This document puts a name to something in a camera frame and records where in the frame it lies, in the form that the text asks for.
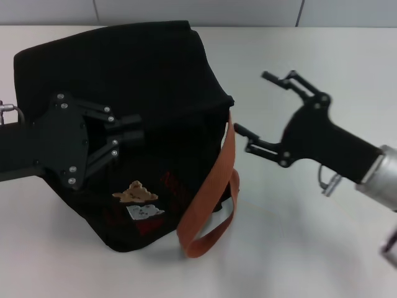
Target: robotic arm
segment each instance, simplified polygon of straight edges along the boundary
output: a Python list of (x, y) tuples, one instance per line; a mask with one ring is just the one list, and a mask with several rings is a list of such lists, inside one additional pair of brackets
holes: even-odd
[[(247, 137), (245, 151), (289, 168), (294, 162), (309, 158), (320, 163), (319, 185), (330, 196), (345, 177), (356, 190), (397, 212), (397, 150), (383, 145), (377, 148), (333, 124), (328, 117), (331, 97), (316, 89), (296, 71), (284, 79), (265, 71), (262, 77), (285, 90), (291, 89), (303, 101), (284, 130), (280, 143), (268, 143), (239, 124), (236, 133)], [(297, 81), (311, 94), (302, 90)], [(336, 174), (328, 184), (321, 181), (321, 168)], [(397, 268), (397, 230), (387, 239), (380, 253)]]

